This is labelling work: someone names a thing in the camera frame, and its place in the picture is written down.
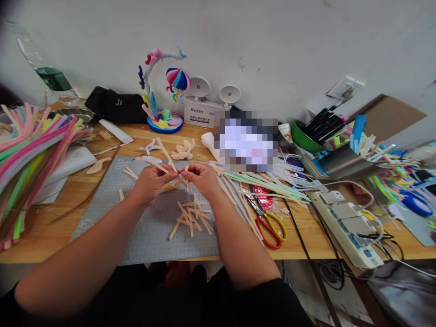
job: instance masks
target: red package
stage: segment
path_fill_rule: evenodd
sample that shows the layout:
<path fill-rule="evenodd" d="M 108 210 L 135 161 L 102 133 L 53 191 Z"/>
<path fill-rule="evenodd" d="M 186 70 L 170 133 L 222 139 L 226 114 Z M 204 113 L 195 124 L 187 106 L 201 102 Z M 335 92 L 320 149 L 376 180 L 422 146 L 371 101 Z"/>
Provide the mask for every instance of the red package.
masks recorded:
<path fill-rule="evenodd" d="M 251 185 L 251 190 L 253 193 L 256 193 L 256 194 L 268 194 L 269 193 L 267 191 L 267 189 L 263 188 L 262 186 Z M 259 204 L 261 205 L 261 207 L 262 207 L 261 209 L 263 209 L 263 210 L 268 210 L 274 205 L 273 199 L 271 199 L 270 196 L 256 195 L 256 199 L 259 202 Z"/>

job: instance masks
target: black bag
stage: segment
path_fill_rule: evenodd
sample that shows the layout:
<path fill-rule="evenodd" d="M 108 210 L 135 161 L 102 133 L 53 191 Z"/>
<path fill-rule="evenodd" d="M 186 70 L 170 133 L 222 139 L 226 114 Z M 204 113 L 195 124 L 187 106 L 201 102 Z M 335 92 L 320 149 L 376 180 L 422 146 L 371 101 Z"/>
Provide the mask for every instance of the black bag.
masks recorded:
<path fill-rule="evenodd" d="M 118 94 L 97 86 L 85 102 L 97 120 L 114 124 L 146 124 L 148 115 L 141 108 L 144 100 L 139 94 Z"/>

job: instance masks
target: cardboard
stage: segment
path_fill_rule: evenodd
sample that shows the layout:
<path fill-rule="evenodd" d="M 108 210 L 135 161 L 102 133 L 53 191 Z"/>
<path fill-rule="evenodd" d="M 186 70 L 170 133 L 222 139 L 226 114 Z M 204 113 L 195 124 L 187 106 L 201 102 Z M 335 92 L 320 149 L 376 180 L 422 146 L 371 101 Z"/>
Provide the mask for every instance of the cardboard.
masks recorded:
<path fill-rule="evenodd" d="M 185 101 L 184 123 L 188 125 L 201 126 L 206 128 L 215 127 L 215 111 L 230 110 L 222 104 L 202 101 L 195 102 L 192 100 Z"/>
<path fill-rule="evenodd" d="M 388 95 L 381 94 L 352 115 L 367 115 L 365 135 L 374 134 L 378 141 L 387 140 L 412 126 L 427 115 L 416 108 Z"/>

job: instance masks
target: cutting mat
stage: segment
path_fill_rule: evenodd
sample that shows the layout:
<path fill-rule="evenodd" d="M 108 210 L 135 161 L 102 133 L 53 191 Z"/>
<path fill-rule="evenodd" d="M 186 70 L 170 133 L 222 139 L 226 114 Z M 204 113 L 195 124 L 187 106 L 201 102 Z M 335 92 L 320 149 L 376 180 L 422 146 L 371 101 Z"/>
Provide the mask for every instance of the cutting mat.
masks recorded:
<path fill-rule="evenodd" d="M 174 161 L 175 166 L 180 170 L 188 163 L 191 162 Z M 126 197 L 128 196 L 136 180 L 123 173 L 126 167 L 132 169 L 139 176 L 142 169 L 149 165 L 144 161 L 135 160 L 134 157 L 115 157 L 70 241 L 87 231 L 120 202 L 120 189 L 123 190 Z M 182 204 L 192 202 L 193 192 L 197 194 L 199 201 L 206 201 L 192 183 L 189 194 L 186 188 L 181 186 L 158 196 L 154 204 L 147 208 L 138 221 L 127 243 L 126 252 L 120 263 L 121 266 L 219 255 L 218 236 L 213 214 L 211 214 L 212 221 L 209 222 L 214 229 L 212 236 L 204 228 L 202 232 L 194 229 L 194 237 L 192 238 L 189 226 L 180 225 L 174 238 L 171 241 L 168 240 L 176 224 L 176 219 L 181 214 L 177 201 Z M 209 203 L 202 208 L 210 209 Z"/>

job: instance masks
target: plastic bottle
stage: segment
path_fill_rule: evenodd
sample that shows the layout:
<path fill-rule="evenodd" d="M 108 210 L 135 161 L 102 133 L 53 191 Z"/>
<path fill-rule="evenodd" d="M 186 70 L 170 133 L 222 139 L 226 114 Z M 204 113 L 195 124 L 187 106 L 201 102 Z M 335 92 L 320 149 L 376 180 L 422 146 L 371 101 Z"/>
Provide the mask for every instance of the plastic bottle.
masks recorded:
<path fill-rule="evenodd" d="M 67 106 L 77 106 L 81 100 L 65 78 L 62 71 L 53 67 L 44 49 L 30 36 L 29 31 L 22 25 L 7 21 L 10 31 L 15 34 L 21 52 L 39 77 L 49 88 L 46 96 L 47 105 L 60 101 Z"/>

